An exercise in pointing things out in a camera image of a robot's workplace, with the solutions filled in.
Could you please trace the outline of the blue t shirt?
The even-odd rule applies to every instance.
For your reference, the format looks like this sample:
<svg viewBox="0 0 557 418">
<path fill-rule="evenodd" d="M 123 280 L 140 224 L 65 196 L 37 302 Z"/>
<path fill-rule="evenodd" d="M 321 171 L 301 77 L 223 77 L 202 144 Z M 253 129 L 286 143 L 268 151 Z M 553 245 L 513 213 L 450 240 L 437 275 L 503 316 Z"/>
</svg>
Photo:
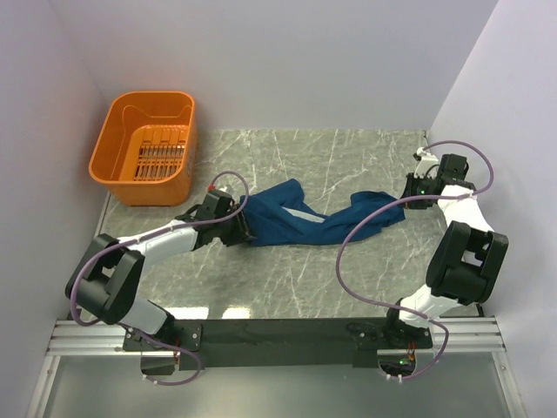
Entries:
<svg viewBox="0 0 557 418">
<path fill-rule="evenodd" d="M 255 235 L 252 246 L 339 245 L 359 222 L 395 200 L 385 192 L 356 192 L 348 207 L 325 215 L 305 203 L 296 179 L 241 199 L 247 202 L 243 214 Z"/>
</svg>

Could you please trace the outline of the orange plastic basket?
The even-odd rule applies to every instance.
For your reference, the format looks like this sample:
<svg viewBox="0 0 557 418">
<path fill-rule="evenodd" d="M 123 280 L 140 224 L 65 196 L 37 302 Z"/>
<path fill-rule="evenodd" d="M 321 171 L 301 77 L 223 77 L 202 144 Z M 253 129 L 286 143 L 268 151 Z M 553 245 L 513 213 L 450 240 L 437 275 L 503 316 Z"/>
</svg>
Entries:
<svg viewBox="0 0 557 418">
<path fill-rule="evenodd" d="M 127 206 L 179 206 L 198 148 L 196 103 L 182 91 L 132 91 L 112 103 L 89 173 Z"/>
</svg>

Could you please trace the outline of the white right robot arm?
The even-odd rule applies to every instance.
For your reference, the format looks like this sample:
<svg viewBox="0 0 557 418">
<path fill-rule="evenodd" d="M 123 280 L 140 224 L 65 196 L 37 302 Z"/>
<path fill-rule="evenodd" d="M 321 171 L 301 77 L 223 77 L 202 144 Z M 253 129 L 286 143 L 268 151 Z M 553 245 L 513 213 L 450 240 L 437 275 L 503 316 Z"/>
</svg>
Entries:
<svg viewBox="0 0 557 418">
<path fill-rule="evenodd" d="M 425 210 L 437 206 L 446 230 L 426 270 L 426 282 L 412 295 L 390 308 L 382 326 L 382 337 L 391 347 L 402 347 L 419 339 L 430 319 L 490 297 L 509 246 L 508 237 L 487 223 L 466 181 L 467 159 L 457 154 L 433 156 L 423 148 L 414 158 L 418 164 L 406 176 L 404 198 L 416 196 L 402 206 Z"/>
</svg>

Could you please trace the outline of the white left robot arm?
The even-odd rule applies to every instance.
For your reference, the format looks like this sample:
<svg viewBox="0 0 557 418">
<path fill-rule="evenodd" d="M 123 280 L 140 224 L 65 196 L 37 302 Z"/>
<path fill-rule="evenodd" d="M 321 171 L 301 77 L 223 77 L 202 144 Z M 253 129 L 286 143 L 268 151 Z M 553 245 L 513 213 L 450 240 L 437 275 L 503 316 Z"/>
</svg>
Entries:
<svg viewBox="0 0 557 418">
<path fill-rule="evenodd" d="M 64 289 L 74 321 L 86 327 L 99 321 L 126 325 L 143 332 L 144 341 L 153 349 L 170 346 L 178 337 L 175 319 L 162 307 L 138 297 L 143 272 L 214 239 L 225 246 L 252 241 L 255 235 L 243 207 L 230 194 L 212 191 L 201 204 L 147 233 L 95 237 Z"/>
</svg>

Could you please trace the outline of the black base beam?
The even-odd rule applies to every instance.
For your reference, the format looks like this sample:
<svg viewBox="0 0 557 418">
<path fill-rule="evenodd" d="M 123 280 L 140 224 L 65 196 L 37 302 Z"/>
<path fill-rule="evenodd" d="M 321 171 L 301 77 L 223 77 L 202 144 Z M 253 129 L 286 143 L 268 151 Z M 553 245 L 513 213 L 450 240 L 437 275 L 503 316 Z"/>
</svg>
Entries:
<svg viewBox="0 0 557 418">
<path fill-rule="evenodd" d="M 204 367 L 377 368 L 379 350 L 433 346 L 426 329 L 399 331 L 386 318 L 176 320 L 174 336 Z"/>
</svg>

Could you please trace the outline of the aluminium frame rail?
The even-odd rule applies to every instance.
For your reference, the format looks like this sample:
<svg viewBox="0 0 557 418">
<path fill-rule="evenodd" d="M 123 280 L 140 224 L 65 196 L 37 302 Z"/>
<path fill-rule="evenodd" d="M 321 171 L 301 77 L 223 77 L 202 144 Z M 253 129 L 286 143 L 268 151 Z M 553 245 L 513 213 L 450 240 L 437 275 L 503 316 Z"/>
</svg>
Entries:
<svg viewBox="0 0 557 418">
<path fill-rule="evenodd" d="M 449 331 L 447 354 L 503 353 L 506 345 L 494 317 L 444 318 Z M 140 356 L 140 352 L 123 349 L 126 332 L 120 326 L 96 324 L 81 327 L 71 320 L 56 322 L 49 345 L 48 356 Z"/>
</svg>

